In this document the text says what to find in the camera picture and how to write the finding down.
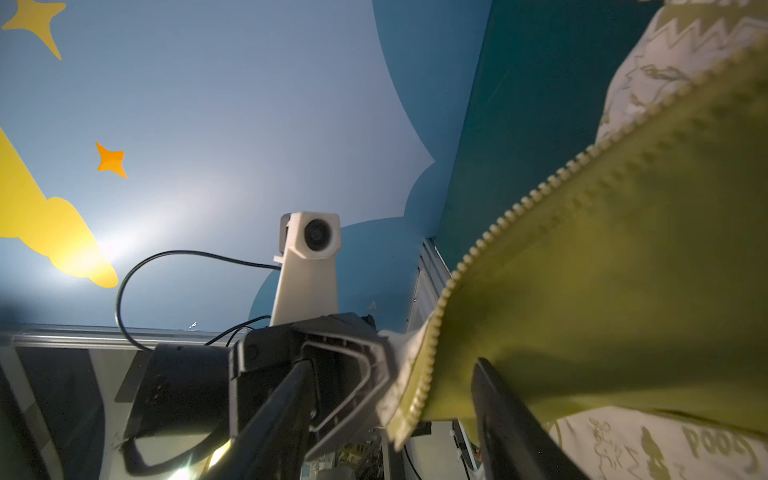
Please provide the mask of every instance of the zipper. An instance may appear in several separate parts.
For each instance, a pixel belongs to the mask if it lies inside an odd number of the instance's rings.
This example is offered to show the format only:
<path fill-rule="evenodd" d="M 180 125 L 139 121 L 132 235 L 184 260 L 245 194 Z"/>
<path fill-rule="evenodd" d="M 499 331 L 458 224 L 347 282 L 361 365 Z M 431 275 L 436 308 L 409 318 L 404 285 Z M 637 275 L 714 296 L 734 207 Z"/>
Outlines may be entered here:
<path fill-rule="evenodd" d="M 463 256 L 462 261 L 458 263 L 456 270 L 451 273 L 451 278 L 446 282 L 445 288 L 441 292 L 440 298 L 437 301 L 437 307 L 427 321 L 424 340 L 422 341 L 418 358 L 415 361 L 412 375 L 409 379 L 409 386 L 411 388 L 406 388 L 395 415 L 387 423 L 387 433 L 395 444 L 396 450 L 400 450 L 404 446 L 406 440 L 421 419 L 432 385 L 432 374 L 439 344 L 440 329 L 443 316 L 445 315 L 445 307 L 448 305 L 448 301 L 456 287 L 461 282 L 464 273 L 482 255 L 486 247 L 508 230 L 516 220 L 534 210 L 553 191 L 562 188 L 573 176 L 588 168 L 592 162 L 599 161 L 605 151 L 621 142 L 626 135 L 646 124 L 652 117 L 668 109 L 679 99 L 694 91 L 694 89 L 702 87 L 714 78 L 720 77 L 729 67 L 744 62 L 765 50 L 767 46 L 768 35 L 759 35 L 749 47 L 733 51 L 727 58 L 720 59 L 710 68 L 695 74 L 689 83 L 681 85 L 675 92 L 664 95 L 658 103 L 649 104 L 646 111 L 638 114 L 617 130 L 604 136 L 596 144 L 590 145 L 580 154 L 576 155 L 574 159 L 557 169 L 554 174 L 547 177 L 546 181 L 541 182 L 528 195 L 523 196 L 518 203 L 512 205 L 509 210 L 506 210 L 475 241 L 475 245 L 470 247 L 469 252 Z"/>

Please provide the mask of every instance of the dark green wall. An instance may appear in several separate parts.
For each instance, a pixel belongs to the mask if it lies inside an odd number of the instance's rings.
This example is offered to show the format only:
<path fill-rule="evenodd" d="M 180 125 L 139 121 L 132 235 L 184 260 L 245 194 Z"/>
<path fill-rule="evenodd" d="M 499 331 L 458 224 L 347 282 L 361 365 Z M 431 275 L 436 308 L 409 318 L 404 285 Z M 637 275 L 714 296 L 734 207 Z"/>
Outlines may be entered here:
<path fill-rule="evenodd" d="M 608 84 L 660 5 L 493 2 L 437 237 L 449 268 L 592 143 Z"/>

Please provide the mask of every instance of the curved black cable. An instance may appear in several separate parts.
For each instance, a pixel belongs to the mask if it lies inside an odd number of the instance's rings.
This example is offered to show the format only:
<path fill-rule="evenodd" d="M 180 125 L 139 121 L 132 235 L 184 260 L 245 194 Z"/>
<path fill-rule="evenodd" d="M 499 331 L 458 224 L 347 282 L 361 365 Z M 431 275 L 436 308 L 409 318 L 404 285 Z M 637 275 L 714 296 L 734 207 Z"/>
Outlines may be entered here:
<path fill-rule="evenodd" d="M 416 478 L 422 480 L 422 476 L 419 475 L 419 473 L 416 471 L 416 467 L 413 466 L 413 462 L 411 462 L 411 455 L 408 455 L 408 449 L 405 445 L 402 446 L 402 450 L 406 453 L 406 458 L 408 459 L 408 463 L 411 464 L 411 470 L 413 470 L 413 473 L 416 474 Z"/>
<path fill-rule="evenodd" d="M 253 327 L 250 327 L 250 326 L 248 326 L 248 325 L 243 325 L 243 326 L 241 326 L 239 329 L 237 329 L 237 330 L 235 330 L 234 332 L 232 332 L 232 335 L 230 336 L 230 339 L 229 339 L 229 340 L 227 340 L 227 344 L 226 344 L 225 346 L 229 346 L 229 345 L 230 345 L 230 343 L 232 343 L 232 340 L 234 340 L 234 339 L 235 339 L 235 335 L 237 335 L 237 332 L 241 331 L 242 329 L 249 329 L 249 330 L 254 330 L 254 328 L 253 328 Z"/>
<path fill-rule="evenodd" d="M 123 334 L 125 339 L 133 346 L 138 348 L 139 350 L 144 350 L 145 352 L 151 352 L 152 349 L 148 346 L 142 345 L 141 343 L 137 342 L 134 337 L 131 336 L 130 333 L 125 329 L 125 325 L 123 325 L 123 318 L 121 316 L 121 304 L 123 302 L 123 292 L 125 291 L 125 286 L 128 284 L 128 280 L 134 275 L 134 273 L 137 272 L 141 267 L 146 265 L 147 263 L 151 262 L 152 260 L 155 260 L 160 257 L 166 257 L 168 255 L 194 255 L 197 257 L 206 257 L 206 258 L 213 258 L 215 260 L 221 260 L 223 262 L 228 263 L 236 263 L 237 265 L 244 265 L 244 266 L 254 266 L 256 268 L 267 268 L 270 270 L 280 270 L 280 267 L 277 265 L 267 265 L 265 263 L 254 263 L 254 262 L 246 262 L 245 260 L 236 260 L 234 258 L 229 257 L 223 257 L 221 255 L 216 255 L 215 253 L 208 253 L 208 252 L 200 252 L 199 250 L 168 250 L 167 252 L 160 252 L 156 253 L 151 257 L 145 258 L 141 262 L 137 263 L 136 266 L 134 266 L 130 272 L 125 276 L 123 281 L 120 284 L 120 287 L 118 288 L 118 298 L 115 301 L 114 305 L 114 319 L 118 323 L 118 328 L 120 329 L 120 332 Z M 248 320 L 245 323 L 241 323 L 238 326 L 245 326 L 248 323 L 255 322 L 257 320 L 260 320 L 262 318 L 266 317 L 259 317 L 257 319 Z M 210 342 L 206 343 L 206 345 L 210 345 L 211 343 L 215 342 L 216 340 L 220 339 L 222 336 L 227 335 L 232 330 L 229 329 L 226 332 L 222 333 L 221 335 L 217 336 L 215 339 L 211 340 Z"/>

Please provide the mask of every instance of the olive green garment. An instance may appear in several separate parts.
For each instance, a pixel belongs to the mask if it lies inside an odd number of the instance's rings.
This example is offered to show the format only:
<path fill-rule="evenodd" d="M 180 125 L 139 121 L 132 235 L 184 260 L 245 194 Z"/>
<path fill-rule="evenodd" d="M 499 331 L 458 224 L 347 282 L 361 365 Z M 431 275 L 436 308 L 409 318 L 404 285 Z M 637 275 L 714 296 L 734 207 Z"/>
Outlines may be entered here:
<path fill-rule="evenodd" d="M 542 423 L 624 406 L 768 432 L 768 49 L 713 71 L 493 229 L 423 419 L 472 423 L 485 357 Z"/>

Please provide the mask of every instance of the camera lens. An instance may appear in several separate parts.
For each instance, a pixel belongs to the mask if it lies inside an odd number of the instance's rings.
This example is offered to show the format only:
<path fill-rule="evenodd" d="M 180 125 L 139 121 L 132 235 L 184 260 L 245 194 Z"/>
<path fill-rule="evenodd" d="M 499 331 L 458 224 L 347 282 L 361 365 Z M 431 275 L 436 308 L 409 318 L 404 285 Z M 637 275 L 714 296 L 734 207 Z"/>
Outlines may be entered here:
<path fill-rule="evenodd" d="M 331 226 L 316 218 L 304 227 L 304 241 L 310 250 L 319 252 L 331 243 Z"/>

